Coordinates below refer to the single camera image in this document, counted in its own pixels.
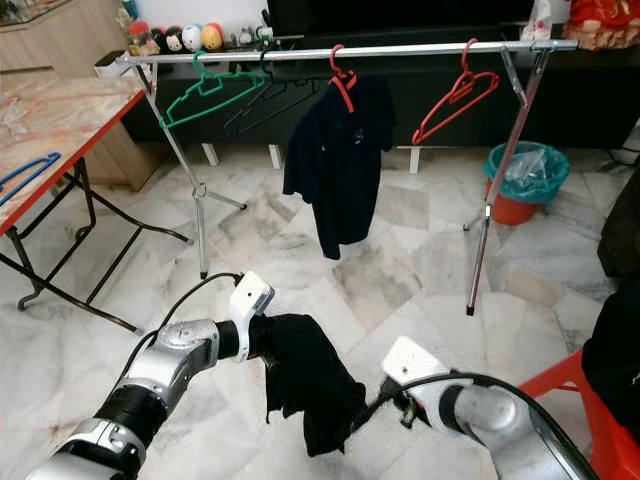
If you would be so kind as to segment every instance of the navy polo shirt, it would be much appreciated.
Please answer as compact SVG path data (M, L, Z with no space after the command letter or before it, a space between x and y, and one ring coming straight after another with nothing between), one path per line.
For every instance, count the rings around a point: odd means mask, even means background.
M286 195L313 206L324 256L340 258L339 244L366 238L380 184L381 150L393 146L395 112L387 81L358 78L347 92L335 84L307 112L289 140Z

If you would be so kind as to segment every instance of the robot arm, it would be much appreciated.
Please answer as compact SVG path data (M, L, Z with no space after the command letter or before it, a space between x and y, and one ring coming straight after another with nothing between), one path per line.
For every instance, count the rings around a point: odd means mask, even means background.
M93 418L83 421L28 480L129 480L146 449L199 372L219 359L244 361L258 352L273 289L248 272L230 299L232 321L195 320L158 333L118 381Z
M396 386L434 375L449 376L437 358L406 337L393 345L383 369ZM598 478L580 452L560 442L547 421L522 398L464 376L416 386L408 390L409 398L394 399L405 411L403 425L410 428L413 419L419 418L445 434L466 435L481 443L501 480ZM394 389L385 384L383 390Z

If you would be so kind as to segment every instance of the red hanger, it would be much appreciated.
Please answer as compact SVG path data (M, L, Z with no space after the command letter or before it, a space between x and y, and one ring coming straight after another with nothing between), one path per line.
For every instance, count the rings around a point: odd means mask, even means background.
M355 112L355 108L353 107L353 102L351 101L351 98L349 97L347 90L351 90L353 88L358 78L356 76L356 72L354 72L353 70L349 70L348 73L344 73L342 69L336 65L336 58L335 58L336 52L341 48L344 48L344 45L339 43L331 49L331 56L329 57L329 65L331 65L331 70L336 72L336 75L331 77L331 80L329 80L329 83L333 83L336 87L338 87L338 90L342 95L344 103L347 105L347 109L349 110L349 113L353 113Z
M451 91L447 93L444 97L442 97L442 99L438 103L436 103L436 106L431 109L431 111L427 114L427 116L424 118L424 120L420 124L420 128L416 130L416 132L413 134L411 143L413 143L414 145L419 145L422 142L424 142L425 139L433 135L435 132L440 130L442 127L444 127L448 123L451 123L453 120L458 118L460 115L462 115L464 112L469 110L471 107L473 107L476 103L478 103L484 97L486 97L495 89L497 89L498 86L500 85L500 77L498 76L497 73L482 72L482 73L474 74L469 68L469 64L467 63L467 54L469 53L469 47L477 41L478 41L477 39L472 38L467 42L467 46L464 47L464 51L462 52L462 75L460 75L458 77L458 80L456 80L456 83L453 84L453 88L451 89ZM469 95L474 89L476 80L479 80L482 78L490 79L489 87L484 92L482 92L476 98L474 98L469 103L461 107L458 111L451 114L448 118L442 120L435 127L431 128L431 130L429 130L426 133L424 132L425 127L427 126L429 121L435 116L438 110L440 110L440 108L445 103L454 104L459 100L461 100L462 98Z

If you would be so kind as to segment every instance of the black cable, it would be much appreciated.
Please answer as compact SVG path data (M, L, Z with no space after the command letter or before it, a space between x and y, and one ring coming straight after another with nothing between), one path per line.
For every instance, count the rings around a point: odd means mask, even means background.
M474 380L479 384L495 385L503 388L504 390L507 390L510 393L513 393L515 396L525 401L529 405L529 407L538 415L540 415L540 417L547 423L547 425L549 425L549 429L553 432L562 446L565 447L573 455L576 461L583 467L584 472L589 474L591 478L593 478L593 480L598 480L598 476L593 471L593 468L591 467L591 465L589 465L589 462L587 462L580 450L578 450L578 447L576 447L571 438L569 438L569 436L565 433L558 422L556 422L555 419L538 402L536 402L529 395L517 389L513 385L498 378L493 378L488 375L482 375L480 373L451 372L440 375L432 375L429 377L419 378L404 385L399 385L395 388L391 388L385 393L381 393L371 405L367 406L367 408L362 413L356 416L351 428L351 433L357 431L371 418L371 416L376 412L376 410L378 410L378 408L380 408L389 400L392 400L396 395L420 385L427 385L429 383L442 382L445 380Z
M162 330L162 328L165 327L167 325L167 323L169 323L169 320L171 320L171 317L176 312L178 307L180 305L182 305L187 298L189 298L191 295L193 295L196 291L200 290L207 283L212 282L216 278L220 278L220 277L231 277L231 278L233 278L235 284L238 285L238 283L240 282L240 280L242 279L243 276L242 275L238 275L236 273L229 273L229 272L216 273L215 275L211 275L210 277L205 278L200 283L198 283L195 287L193 287L191 290L189 290L187 293L185 293L182 297L180 297L178 299L178 301L173 304L173 306L171 307L169 312L165 315L164 319L160 323L160 326L157 329L152 330L151 332L147 333L144 337L142 337L140 339L140 341L138 342L138 344L133 348L133 350L131 352L131 355L129 355L129 358L127 359L127 363L125 364L124 368L122 369L122 372L120 373L120 376L118 377L118 380L116 381L116 385L127 374L129 369L131 368L131 365L133 365L133 361L136 359L136 357L138 356L138 353L140 352L140 350L142 349L144 344L147 342L147 340L151 339L151 341L149 342L149 346L151 346L151 345L153 345L155 343L156 338L158 337L158 332L160 332L160 330Z

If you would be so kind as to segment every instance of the red table edge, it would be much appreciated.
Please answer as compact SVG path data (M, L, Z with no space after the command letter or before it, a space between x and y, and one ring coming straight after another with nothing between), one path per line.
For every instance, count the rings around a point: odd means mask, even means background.
M56 173L54 175L51 175L51 177L49 177L45 182L40 184L40 186L36 190L34 190L33 193L29 195L29 197L24 202L20 204L20 206L16 208L4 222L2 222L2 225L0 225L0 236L4 235L7 230L9 230L9 228L11 228L11 226L16 223L27 210L29 210L29 208L31 208L38 200L40 200L40 197L42 197L42 195L44 195L44 193L49 188L51 188L53 184L60 179L60 177L65 174L65 172L67 172L73 165L75 165L80 157L87 153L89 149L93 147L98 142L98 140L100 140L102 136L107 133L111 129L111 127L117 121L119 121L129 110L131 110L133 106L138 103L143 97L144 92L142 90L139 90L138 93L136 93L131 98L131 100L129 100L129 102L127 102L127 104L124 105L120 109L120 111L118 111L118 113L111 117L111 120L100 127L100 130L98 130L95 135L87 141L87 143L80 147L76 151L76 153L71 155L71 157L69 157L69 159L64 162L62 168L58 167L58 165L56 164L52 165L53 167L57 168Z

